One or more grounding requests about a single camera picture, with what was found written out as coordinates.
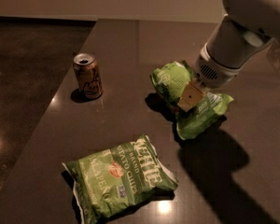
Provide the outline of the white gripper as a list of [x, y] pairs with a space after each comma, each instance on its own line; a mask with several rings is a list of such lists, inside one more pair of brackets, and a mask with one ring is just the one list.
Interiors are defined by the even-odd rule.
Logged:
[[224, 86], [239, 74], [241, 67], [242, 62], [232, 58], [226, 49], [206, 43], [193, 65], [200, 81], [186, 84], [177, 105], [189, 112], [204, 98], [206, 87], [216, 89]]

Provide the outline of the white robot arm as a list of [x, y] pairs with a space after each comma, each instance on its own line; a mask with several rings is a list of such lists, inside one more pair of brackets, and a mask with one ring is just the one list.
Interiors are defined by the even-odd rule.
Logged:
[[222, 0], [225, 15], [193, 64], [193, 75], [179, 99], [185, 112], [211, 89], [234, 79], [246, 61], [280, 40], [280, 0]]

